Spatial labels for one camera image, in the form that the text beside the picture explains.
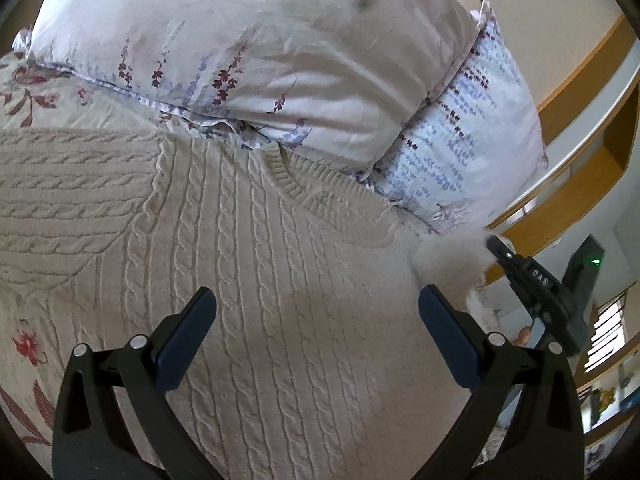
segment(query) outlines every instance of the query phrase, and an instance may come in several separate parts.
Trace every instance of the pillowcase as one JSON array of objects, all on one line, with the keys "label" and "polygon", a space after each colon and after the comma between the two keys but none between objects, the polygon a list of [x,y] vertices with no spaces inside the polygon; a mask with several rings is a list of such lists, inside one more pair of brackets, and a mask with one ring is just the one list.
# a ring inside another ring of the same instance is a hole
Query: pillowcase
[{"label": "pillowcase", "polygon": [[546,164],[535,101],[488,1],[482,8],[486,25],[447,89],[359,178],[439,233],[490,224]]},{"label": "pillowcase", "polygon": [[457,0],[44,0],[28,57],[198,124],[231,118],[370,167],[478,34]]}]

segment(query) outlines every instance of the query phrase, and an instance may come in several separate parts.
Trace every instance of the window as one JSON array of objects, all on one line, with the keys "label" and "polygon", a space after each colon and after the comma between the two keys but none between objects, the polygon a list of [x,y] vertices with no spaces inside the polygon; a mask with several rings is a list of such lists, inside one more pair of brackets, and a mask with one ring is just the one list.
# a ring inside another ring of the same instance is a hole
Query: window
[{"label": "window", "polygon": [[625,329],[622,323],[625,310],[626,292],[602,307],[595,324],[596,333],[591,338],[591,350],[584,366],[585,372],[592,371],[625,345]]}]

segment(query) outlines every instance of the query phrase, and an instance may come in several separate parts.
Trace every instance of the cable knit pattern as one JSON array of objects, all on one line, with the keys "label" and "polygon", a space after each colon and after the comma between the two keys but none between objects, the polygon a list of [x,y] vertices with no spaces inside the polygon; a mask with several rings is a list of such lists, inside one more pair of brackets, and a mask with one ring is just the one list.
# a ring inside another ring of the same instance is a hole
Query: cable knit pattern
[{"label": "cable knit pattern", "polygon": [[[45,439],[34,382],[55,404],[77,342],[122,346],[203,285],[218,316],[168,402],[228,480],[408,479],[466,402],[417,313],[420,241],[341,174],[167,132],[21,128],[0,160],[0,384]],[[451,271],[430,281],[473,284]]]}]

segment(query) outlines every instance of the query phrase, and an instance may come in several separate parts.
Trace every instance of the blue floral pillowcase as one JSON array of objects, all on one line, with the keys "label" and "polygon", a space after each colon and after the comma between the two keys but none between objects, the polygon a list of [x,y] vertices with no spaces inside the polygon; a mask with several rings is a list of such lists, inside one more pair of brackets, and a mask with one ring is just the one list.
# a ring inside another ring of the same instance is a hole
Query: blue floral pillowcase
[{"label": "blue floral pillowcase", "polygon": [[546,161],[536,104],[488,4],[482,18],[448,88],[359,179],[440,233],[491,223]]}]

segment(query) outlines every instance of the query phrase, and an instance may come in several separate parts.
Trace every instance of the silver screw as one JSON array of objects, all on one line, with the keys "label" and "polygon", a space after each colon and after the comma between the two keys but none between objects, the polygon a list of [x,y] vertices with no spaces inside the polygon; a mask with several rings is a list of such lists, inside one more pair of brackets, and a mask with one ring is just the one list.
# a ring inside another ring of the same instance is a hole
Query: silver screw
[{"label": "silver screw", "polygon": [[494,346],[502,346],[507,342],[504,336],[498,332],[491,332],[489,334],[489,343]]},{"label": "silver screw", "polygon": [[86,354],[86,351],[89,349],[89,347],[87,345],[85,345],[84,343],[80,343],[79,345],[76,345],[74,347],[74,355],[76,357],[82,357],[84,354]]},{"label": "silver screw", "polygon": [[131,348],[135,348],[136,350],[140,350],[144,345],[146,345],[146,335],[135,335],[131,338],[129,342]]},{"label": "silver screw", "polygon": [[549,343],[549,350],[553,354],[560,355],[562,353],[562,345],[557,341],[552,341]]}]

